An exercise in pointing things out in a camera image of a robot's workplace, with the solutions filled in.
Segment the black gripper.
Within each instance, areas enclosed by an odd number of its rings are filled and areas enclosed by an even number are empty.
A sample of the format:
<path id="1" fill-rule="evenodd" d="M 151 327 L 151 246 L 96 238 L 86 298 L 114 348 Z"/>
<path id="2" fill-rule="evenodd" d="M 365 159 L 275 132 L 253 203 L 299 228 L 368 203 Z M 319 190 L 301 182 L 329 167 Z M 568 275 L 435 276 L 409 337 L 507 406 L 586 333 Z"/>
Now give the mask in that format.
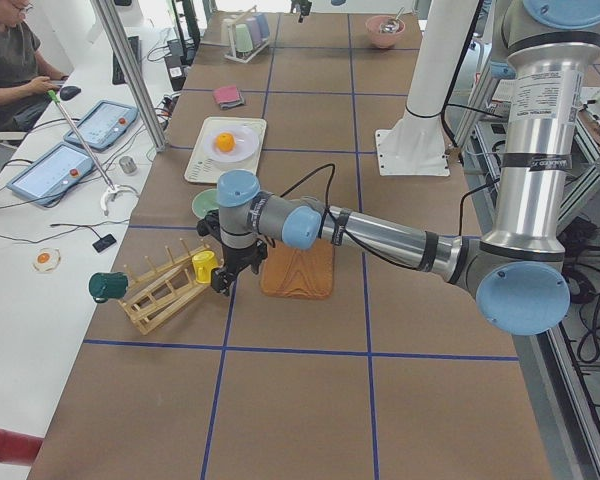
<path id="1" fill-rule="evenodd" d="M 231 293 L 232 284 L 244 269 L 250 267 L 254 274 L 258 274 L 261 263 L 268 257 L 267 245 L 260 239 L 255 239 L 246 247 L 240 248 L 230 246 L 223 240 L 218 209 L 199 220 L 196 230 L 201 237 L 210 235 L 222 246 L 224 263 L 212 270 L 210 286 L 215 292 L 225 296 Z"/>
<path id="2" fill-rule="evenodd" d="M 291 0 L 290 1 L 290 12 L 292 14 L 299 14 L 298 23 L 304 22 L 303 15 L 309 15 L 312 8 L 311 0 Z"/>

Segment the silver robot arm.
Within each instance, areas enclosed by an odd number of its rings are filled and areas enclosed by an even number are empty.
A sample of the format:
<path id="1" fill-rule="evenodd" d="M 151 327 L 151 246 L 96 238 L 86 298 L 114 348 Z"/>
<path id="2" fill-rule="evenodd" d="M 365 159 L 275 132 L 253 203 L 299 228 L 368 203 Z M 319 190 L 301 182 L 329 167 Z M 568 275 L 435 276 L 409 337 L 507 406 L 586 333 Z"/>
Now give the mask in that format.
<path id="1" fill-rule="evenodd" d="M 492 228 L 480 238 L 442 237 L 311 198 L 262 190 L 245 170 L 222 174 L 216 206 L 197 225 L 218 240 L 224 263 L 212 288 L 227 293 L 257 269 L 275 239 L 306 250 L 317 239 L 355 245 L 391 264 L 431 272 L 469 292 L 486 320 L 514 335 L 559 324 L 570 305 L 557 222 L 582 80 L 600 56 L 600 1 L 497 5 L 493 49 L 515 80 Z"/>

